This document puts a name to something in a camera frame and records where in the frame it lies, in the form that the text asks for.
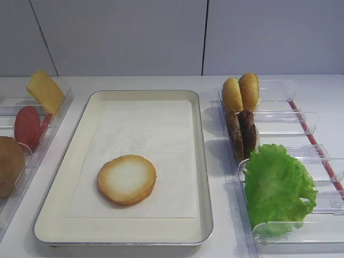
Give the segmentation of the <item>green lettuce leaf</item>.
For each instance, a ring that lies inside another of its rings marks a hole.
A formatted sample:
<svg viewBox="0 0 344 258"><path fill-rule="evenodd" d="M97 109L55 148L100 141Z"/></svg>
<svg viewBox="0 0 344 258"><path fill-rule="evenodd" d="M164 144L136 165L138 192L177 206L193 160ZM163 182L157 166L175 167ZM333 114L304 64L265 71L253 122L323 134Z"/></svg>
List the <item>green lettuce leaf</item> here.
<svg viewBox="0 0 344 258"><path fill-rule="evenodd" d="M245 194L252 229L279 237L300 228L316 206L317 190L305 166L282 145L264 144L246 164Z"/></svg>

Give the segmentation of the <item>left brown meat patty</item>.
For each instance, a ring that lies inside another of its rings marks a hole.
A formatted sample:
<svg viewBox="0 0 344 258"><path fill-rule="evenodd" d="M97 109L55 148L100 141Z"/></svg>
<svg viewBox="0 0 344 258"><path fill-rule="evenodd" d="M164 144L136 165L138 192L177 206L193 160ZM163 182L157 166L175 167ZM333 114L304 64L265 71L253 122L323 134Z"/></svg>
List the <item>left brown meat patty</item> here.
<svg viewBox="0 0 344 258"><path fill-rule="evenodd" d="M234 109L230 110L227 117L228 117L230 135L232 137L232 142L233 142L234 154L235 154L236 159L239 162L241 162L244 158L243 140L242 140L240 124L239 124L236 111Z"/></svg>

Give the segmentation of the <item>brown meat patty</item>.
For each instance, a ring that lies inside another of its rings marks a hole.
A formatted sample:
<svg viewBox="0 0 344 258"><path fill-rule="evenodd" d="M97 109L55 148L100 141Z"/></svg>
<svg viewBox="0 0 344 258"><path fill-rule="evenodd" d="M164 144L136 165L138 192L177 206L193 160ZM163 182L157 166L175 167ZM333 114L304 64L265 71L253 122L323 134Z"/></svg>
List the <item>brown meat patty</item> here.
<svg viewBox="0 0 344 258"><path fill-rule="evenodd" d="M236 159L239 162L241 162L244 158L243 140L242 140L240 124L239 124L236 111L234 109L230 110L227 117L228 117L230 135L232 137L232 142L233 142L234 154L235 154Z"/></svg>
<svg viewBox="0 0 344 258"><path fill-rule="evenodd" d="M253 113L250 110L243 110L238 114L238 120L243 142L244 159L248 159L256 147L256 128Z"/></svg>

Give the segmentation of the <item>right brown meat patty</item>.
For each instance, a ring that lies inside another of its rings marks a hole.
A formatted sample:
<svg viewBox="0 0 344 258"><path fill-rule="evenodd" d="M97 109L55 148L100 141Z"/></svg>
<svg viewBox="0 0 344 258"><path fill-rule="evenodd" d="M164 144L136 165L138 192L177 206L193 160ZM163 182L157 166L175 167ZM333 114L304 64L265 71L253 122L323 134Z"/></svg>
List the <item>right brown meat patty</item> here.
<svg viewBox="0 0 344 258"><path fill-rule="evenodd" d="M243 110L238 114L238 120L243 142L244 159L248 159L256 147L256 128L253 113L250 110Z"/></svg>

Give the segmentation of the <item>red tomato slice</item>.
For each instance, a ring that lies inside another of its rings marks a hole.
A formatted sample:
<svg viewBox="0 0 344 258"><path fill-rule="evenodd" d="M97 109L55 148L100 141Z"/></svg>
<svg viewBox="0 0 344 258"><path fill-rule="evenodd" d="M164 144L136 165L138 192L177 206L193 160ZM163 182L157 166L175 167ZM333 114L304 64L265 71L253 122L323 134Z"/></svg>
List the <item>red tomato slice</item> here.
<svg viewBox="0 0 344 258"><path fill-rule="evenodd" d="M37 134L41 123L34 106L26 106L19 110L15 120L15 139L24 144L33 153L39 144Z"/></svg>

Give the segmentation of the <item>white paper tray liner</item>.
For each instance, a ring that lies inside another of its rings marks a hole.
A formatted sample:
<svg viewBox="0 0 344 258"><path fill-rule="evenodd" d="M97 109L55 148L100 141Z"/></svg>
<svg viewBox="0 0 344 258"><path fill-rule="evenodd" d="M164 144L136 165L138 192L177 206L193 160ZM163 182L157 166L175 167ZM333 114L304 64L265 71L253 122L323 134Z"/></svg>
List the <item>white paper tray liner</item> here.
<svg viewBox="0 0 344 258"><path fill-rule="evenodd" d="M81 162L68 217L194 218L197 181L192 106L189 101L106 101L75 133L73 161ZM121 207L97 190L103 164L134 154L156 169L152 193Z"/></svg>

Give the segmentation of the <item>left golden bun half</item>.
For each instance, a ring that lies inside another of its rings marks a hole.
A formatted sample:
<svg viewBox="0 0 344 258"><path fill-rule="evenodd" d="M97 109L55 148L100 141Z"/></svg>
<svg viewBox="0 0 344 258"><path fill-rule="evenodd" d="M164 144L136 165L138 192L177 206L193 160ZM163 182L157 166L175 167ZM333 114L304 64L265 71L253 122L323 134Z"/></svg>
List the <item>left golden bun half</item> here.
<svg viewBox="0 0 344 258"><path fill-rule="evenodd" d="M231 110L241 112L243 110L242 97L237 78L230 77L225 81L222 89L222 98L224 108L227 112Z"/></svg>

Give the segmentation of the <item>round bottom bun slice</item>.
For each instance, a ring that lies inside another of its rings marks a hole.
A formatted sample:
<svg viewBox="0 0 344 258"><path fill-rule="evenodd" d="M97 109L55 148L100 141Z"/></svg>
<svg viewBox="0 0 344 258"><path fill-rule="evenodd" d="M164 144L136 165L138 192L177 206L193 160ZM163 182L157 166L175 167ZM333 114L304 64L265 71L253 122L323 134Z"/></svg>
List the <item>round bottom bun slice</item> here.
<svg viewBox="0 0 344 258"><path fill-rule="evenodd" d="M102 166L97 175L97 188L110 202L131 206L152 193L156 178L156 169L149 160L124 155Z"/></svg>

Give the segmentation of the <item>right sesame bun half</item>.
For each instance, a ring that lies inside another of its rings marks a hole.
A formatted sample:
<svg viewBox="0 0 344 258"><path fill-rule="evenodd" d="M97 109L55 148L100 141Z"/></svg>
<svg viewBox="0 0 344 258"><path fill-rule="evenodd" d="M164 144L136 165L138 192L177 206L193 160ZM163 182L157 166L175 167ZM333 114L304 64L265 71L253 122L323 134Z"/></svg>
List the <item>right sesame bun half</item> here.
<svg viewBox="0 0 344 258"><path fill-rule="evenodd" d="M244 110L255 111L259 100L259 79L254 73L245 73L239 78L239 87Z"/></svg>

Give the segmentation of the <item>clear acrylic right rack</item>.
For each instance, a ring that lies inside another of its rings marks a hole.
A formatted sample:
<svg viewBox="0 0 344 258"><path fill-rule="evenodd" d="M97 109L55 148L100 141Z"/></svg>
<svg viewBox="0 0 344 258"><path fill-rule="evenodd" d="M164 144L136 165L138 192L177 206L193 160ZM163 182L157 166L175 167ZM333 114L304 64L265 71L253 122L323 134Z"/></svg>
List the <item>clear acrylic right rack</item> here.
<svg viewBox="0 0 344 258"><path fill-rule="evenodd" d="M317 154L314 145L310 144L302 129L297 112L290 107L288 101L295 103L296 86L288 80L263 80L260 83L260 100L256 107L254 123L257 130L257 144L283 145L289 155L297 158L313 178L317 190L316 206L308 214L300 228L293 228L282 236L262 236L252 229L246 210L245 195L245 161L234 158L232 142L228 133L224 132L224 140L230 159L230 171L239 202L239 211L243 223L247 243L252 246L266 245L280 247L293 244L328 244L343 247L343 200L335 189ZM319 116L315 112L297 111L306 119L311 132L316 130ZM331 158L325 147L325 158L332 166L335 176L343 186L343 159Z"/></svg>

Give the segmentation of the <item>clear acrylic rack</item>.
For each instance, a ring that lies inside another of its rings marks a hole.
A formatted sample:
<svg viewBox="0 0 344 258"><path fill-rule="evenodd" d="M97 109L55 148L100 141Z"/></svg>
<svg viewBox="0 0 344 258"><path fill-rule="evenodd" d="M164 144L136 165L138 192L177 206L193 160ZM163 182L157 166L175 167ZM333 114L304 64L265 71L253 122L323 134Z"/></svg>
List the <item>clear acrylic rack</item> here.
<svg viewBox="0 0 344 258"><path fill-rule="evenodd" d="M257 144L283 145L289 155L297 158L313 178L317 190L316 206L308 214L300 228L293 228L282 236L262 236L252 229L246 210L245 195L245 161L234 158L232 142L228 133L224 132L224 140L230 159L230 171L239 202L239 211L243 223L247 243L252 246L266 245L280 247L293 244L328 244L343 247L343 200L335 189L317 154L314 145L310 144L302 129L297 112L290 107L288 101L295 103L296 86L288 80L263 80L260 83L260 100L256 107L254 123L257 130ZM316 130L319 116L315 112L297 111L306 119L311 132ZM325 158L332 166L335 176L343 186L343 159L331 158L325 147Z"/></svg>
<svg viewBox="0 0 344 258"><path fill-rule="evenodd" d="M23 146L25 156L23 171L16 179L10 197L1 199L1 238L5 235L74 98L68 82L62 77L54 77L53 81L60 87L64 99L58 112L52 116L47 114L43 106L27 92L26 86L29 80L28 77L1 78L1 136L15 137L16 115L26 106L35 107L41 123L45 126L34 152Z"/></svg>

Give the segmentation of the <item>red strip on rack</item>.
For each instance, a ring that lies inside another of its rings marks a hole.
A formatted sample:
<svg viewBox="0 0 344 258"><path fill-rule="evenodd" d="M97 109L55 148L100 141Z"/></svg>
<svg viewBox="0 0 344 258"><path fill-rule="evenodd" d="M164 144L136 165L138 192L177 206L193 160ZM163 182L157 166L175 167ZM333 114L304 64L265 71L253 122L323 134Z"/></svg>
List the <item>red strip on rack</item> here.
<svg viewBox="0 0 344 258"><path fill-rule="evenodd" d="M294 110L294 112L297 112L297 117L299 119L299 123L302 126L303 131L307 135L307 138L310 142L310 144L314 145L316 148L317 154L322 158L322 165L325 168L329 178L331 179L335 189L338 191L338 193L341 196L341 199L343 200L343 186L341 185L339 179L337 176L335 176L335 172L330 165L329 161L325 158L325 151L320 148L320 145L317 143L315 137L313 136L313 133L311 132L309 126L307 125L306 119L303 118L303 116L300 114L300 111L297 111L297 107L294 103L294 101L288 101L290 107Z"/></svg>

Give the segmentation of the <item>white metal baking tray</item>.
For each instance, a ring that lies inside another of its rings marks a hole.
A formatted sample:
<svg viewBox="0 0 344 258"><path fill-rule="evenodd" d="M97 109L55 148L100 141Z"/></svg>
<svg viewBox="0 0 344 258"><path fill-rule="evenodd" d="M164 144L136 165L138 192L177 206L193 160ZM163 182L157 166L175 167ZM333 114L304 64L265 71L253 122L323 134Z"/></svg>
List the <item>white metal baking tray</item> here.
<svg viewBox="0 0 344 258"><path fill-rule="evenodd" d="M197 215L194 218L68 217L81 162L73 161L74 135L106 101L189 101L192 106L196 158ZM213 230L199 97L189 90L118 90L92 94L78 121L64 157L34 225L36 238L49 245L198 246Z"/></svg>

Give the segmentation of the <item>brown bun top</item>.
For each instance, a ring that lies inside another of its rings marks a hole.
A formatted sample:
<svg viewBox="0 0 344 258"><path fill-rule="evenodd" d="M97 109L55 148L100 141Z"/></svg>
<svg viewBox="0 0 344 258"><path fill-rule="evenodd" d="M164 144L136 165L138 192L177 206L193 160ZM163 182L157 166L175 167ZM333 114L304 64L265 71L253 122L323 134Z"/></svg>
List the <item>brown bun top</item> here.
<svg viewBox="0 0 344 258"><path fill-rule="evenodd" d="M1 136L1 199L8 198L25 165L24 152L14 138Z"/></svg>

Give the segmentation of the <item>clear acrylic left rack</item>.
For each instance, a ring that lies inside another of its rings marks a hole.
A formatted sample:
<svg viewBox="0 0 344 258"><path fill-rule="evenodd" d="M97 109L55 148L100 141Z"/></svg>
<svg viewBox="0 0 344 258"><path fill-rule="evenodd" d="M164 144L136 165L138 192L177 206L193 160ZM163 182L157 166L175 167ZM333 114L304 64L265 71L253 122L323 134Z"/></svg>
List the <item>clear acrylic left rack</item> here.
<svg viewBox="0 0 344 258"><path fill-rule="evenodd" d="M62 77L54 77L53 81L60 87L64 99L58 112L52 116L47 114L43 106L27 92L26 86L29 80L28 77L1 78L1 136L15 137L16 115L26 106L35 107L41 123L45 126L34 152L23 146L25 156L23 171L16 179L10 197L1 199L1 238L5 235L74 98L68 82Z"/></svg>

